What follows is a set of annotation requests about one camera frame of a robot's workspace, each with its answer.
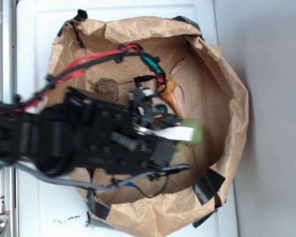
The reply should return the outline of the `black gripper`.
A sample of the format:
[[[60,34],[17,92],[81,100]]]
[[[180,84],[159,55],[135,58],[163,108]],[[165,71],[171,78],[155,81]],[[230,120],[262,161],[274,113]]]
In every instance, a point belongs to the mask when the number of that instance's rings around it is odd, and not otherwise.
[[[150,88],[137,87],[129,93],[130,106],[115,108],[110,121],[110,157],[120,173],[179,173],[187,163],[171,165],[181,142],[190,142],[195,129],[182,124],[178,114],[156,108]]]

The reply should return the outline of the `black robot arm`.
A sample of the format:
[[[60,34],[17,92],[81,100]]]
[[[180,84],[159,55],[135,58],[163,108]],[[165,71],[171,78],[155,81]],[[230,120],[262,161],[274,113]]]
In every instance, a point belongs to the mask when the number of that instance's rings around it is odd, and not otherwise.
[[[167,171],[177,145],[194,133],[178,115],[159,113],[138,89],[131,109],[72,87],[62,103],[39,114],[0,103],[0,159],[34,163],[48,176],[76,167],[113,175]]]

